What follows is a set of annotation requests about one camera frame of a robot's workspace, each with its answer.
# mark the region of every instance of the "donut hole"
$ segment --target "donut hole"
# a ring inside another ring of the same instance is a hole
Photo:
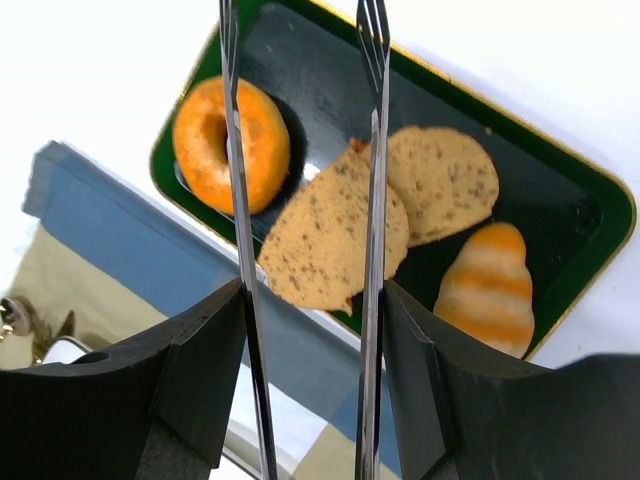
[[[207,144],[215,156],[221,162],[229,164],[229,134],[227,132],[227,122],[223,116],[207,115],[204,118],[202,131],[207,139]]]

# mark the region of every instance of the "donut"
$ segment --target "donut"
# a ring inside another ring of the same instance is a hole
[[[238,110],[247,178],[249,213],[264,210],[289,170],[290,140],[278,107],[260,89],[238,80]],[[222,77],[198,83],[180,107],[173,147],[185,181],[205,205],[233,215],[227,159]]]

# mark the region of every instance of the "green tray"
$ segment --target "green tray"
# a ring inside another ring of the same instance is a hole
[[[291,136],[291,167],[281,193],[252,216],[256,255],[295,191],[326,167],[350,138],[368,139],[372,100],[354,23],[310,0],[240,2],[240,76],[268,93]],[[445,125],[479,141],[493,158],[500,197],[486,222],[409,250],[394,280],[427,308],[462,244],[493,220],[513,223],[527,243],[536,328],[529,357],[624,245],[635,226],[635,201],[610,173],[502,111],[447,75],[394,48],[389,133],[402,126]],[[175,169],[171,129],[184,95],[221,72],[216,28],[151,154],[151,175],[170,201],[235,244],[233,221],[199,202]],[[354,316],[330,312],[359,334]]]

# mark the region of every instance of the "white table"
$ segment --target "white table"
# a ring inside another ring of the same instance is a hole
[[[640,195],[640,2],[387,3],[399,44]],[[329,4],[355,13],[355,0]],[[217,18],[216,0],[0,4],[0,288],[30,241],[35,222],[19,209],[32,155],[48,140],[69,141],[167,203],[148,174],[151,145]],[[634,235],[535,362],[640,353],[639,254]]]

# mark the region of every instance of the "seeded bread slice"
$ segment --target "seeded bread slice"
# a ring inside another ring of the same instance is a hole
[[[287,203],[258,257],[276,295],[352,314],[351,297],[364,289],[369,174],[349,147]],[[385,279],[406,257],[408,240],[407,211],[387,186]]]
[[[371,161],[369,145],[361,158]],[[409,247],[465,230],[491,215],[498,174],[472,137],[452,128],[409,126],[388,140],[387,181],[409,215]]]

